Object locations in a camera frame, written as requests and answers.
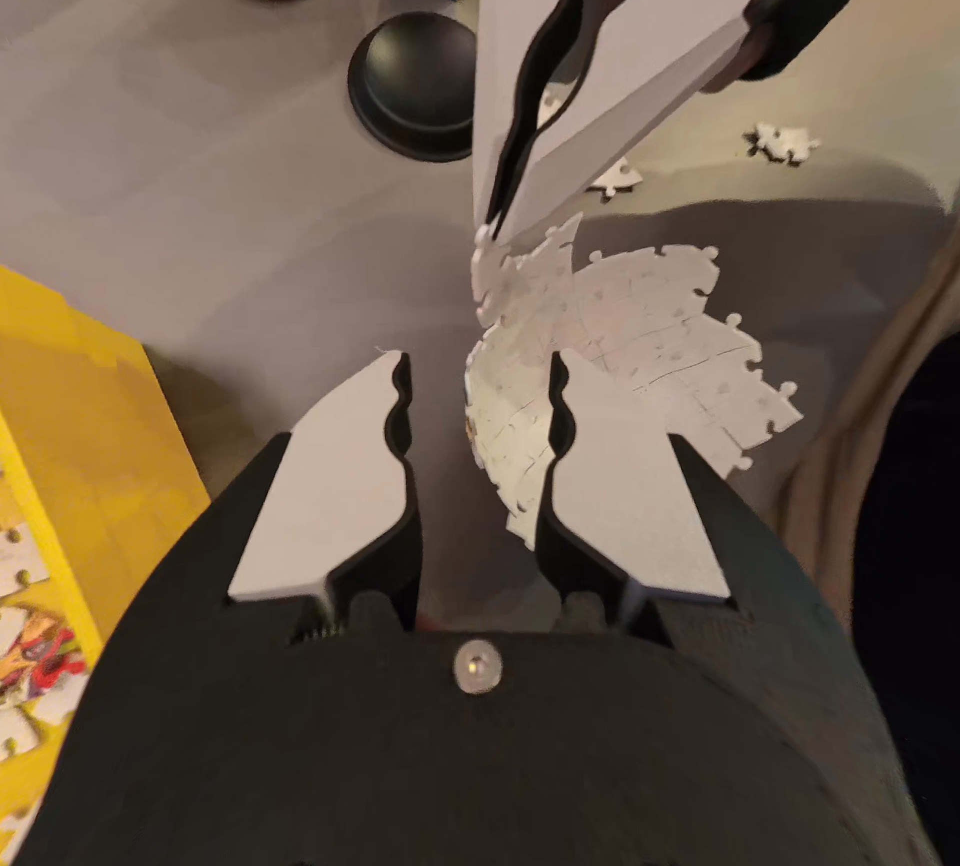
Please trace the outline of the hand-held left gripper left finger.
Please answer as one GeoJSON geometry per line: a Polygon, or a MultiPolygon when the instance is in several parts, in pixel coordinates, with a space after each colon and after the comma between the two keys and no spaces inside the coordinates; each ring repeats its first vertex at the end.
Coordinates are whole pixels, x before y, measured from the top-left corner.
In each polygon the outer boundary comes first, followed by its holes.
{"type": "Polygon", "coordinates": [[[416,628],[423,526],[409,406],[411,359],[393,350],[314,404],[292,428],[228,587],[236,602],[311,597],[326,623],[355,596],[390,602],[416,628]]]}

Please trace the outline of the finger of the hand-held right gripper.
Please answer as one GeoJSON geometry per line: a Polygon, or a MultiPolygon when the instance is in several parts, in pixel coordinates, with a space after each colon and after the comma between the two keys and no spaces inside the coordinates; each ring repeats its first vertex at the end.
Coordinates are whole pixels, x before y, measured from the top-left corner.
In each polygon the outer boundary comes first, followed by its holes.
{"type": "Polygon", "coordinates": [[[584,1],[479,1],[472,142],[476,226],[510,225],[540,133],[541,96],[591,18],[584,1]]]}
{"type": "Polygon", "coordinates": [[[750,0],[622,0],[587,28],[586,63],[566,104],[539,129],[506,245],[682,105],[726,65],[748,33],[750,0]]]}

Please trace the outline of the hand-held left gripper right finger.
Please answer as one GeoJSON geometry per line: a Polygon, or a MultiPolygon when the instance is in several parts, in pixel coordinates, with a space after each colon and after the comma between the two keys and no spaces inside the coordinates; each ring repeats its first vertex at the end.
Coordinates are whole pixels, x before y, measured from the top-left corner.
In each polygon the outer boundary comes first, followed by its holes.
{"type": "Polygon", "coordinates": [[[732,599],[666,427],[642,396],[571,349],[551,357],[553,458],[534,533],[539,570],[566,601],[594,595],[628,629],[652,599],[732,599]]]}

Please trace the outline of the partly built white puzzle ball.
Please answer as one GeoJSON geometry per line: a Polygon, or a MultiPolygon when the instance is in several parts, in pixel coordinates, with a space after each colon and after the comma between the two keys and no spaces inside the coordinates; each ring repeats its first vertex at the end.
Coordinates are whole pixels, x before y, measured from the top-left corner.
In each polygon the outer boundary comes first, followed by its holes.
{"type": "Polygon", "coordinates": [[[582,214],[511,256],[491,225],[474,237],[471,289],[483,335],[464,369],[465,428],[477,466],[507,509],[507,529],[533,550],[552,407],[551,359],[570,349],[649,401],[718,476],[752,465],[749,452],[802,415],[794,382],[763,379],[762,346],[739,314],[706,314],[719,278],[714,247],[666,245],[604,255],[579,270],[582,214]]]}

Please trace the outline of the yellow plastic bin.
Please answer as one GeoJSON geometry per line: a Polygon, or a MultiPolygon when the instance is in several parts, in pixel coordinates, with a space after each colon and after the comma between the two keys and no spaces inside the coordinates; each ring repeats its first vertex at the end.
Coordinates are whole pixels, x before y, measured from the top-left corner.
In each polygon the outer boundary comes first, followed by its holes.
{"type": "Polygon", "coordinates": [[[89,679],[210,503],[143,346],[1,269],[2,520],[24,520],[89,679]]]}

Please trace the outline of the pile of puzzle pieces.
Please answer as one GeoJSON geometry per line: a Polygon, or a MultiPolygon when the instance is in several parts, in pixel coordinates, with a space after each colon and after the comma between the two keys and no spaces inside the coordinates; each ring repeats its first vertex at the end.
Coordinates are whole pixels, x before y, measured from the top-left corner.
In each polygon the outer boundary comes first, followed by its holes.
{"type": "Polygon", "coordinates": [[[2,520],[1,588],[1,841],[12,864],[90,670],[24,520],[2,520]]]}

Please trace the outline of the black round dome stand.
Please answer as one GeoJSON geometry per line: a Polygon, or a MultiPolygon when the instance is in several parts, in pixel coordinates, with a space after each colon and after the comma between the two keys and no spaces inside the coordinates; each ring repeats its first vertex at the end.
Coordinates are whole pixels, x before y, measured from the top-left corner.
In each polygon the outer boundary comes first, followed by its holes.
{"type": "Polygon", "coordinates": [[[356,47],[346,90],[363,127],[381,144],[422,163],[473,152],[476,35],[438,12],[385,20],[356,47]]]}

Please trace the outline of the person's black jacket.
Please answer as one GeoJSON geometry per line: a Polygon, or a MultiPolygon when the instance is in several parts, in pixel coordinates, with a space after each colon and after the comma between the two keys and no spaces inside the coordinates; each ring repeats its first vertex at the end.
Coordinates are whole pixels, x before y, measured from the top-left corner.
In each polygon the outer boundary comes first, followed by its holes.
{"type": "Polygon", "coordinates": [[[920,820],[959,847],[959,335],[894,405],[863,500],[852,632],[920,820]]]}

